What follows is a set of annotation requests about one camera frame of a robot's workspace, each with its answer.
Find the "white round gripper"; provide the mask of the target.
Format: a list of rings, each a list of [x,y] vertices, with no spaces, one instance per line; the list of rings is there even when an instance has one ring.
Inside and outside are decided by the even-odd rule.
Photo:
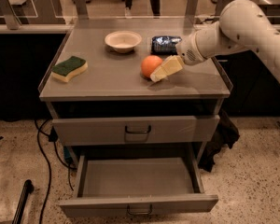
[[[183,37],[182,40],[175,45],[177,55],[167,57],[162,64],[152,72],[150,79],[153,82],[159,82],[182,70],[184,64],[193,66],[198,63],[203,63],[205,58],[198,49],[196,36],[197,32]]]

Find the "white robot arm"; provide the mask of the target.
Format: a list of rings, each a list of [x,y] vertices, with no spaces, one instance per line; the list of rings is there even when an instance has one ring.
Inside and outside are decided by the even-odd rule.
[[[234,0],[220,13],[219,20],[192,32],[176,44],[179,64],[166,59],[150,75],[158,82],[186,65],[203,63],[217,55],[253,51],[280,84],[280,32],[260,7],[250,0]]]

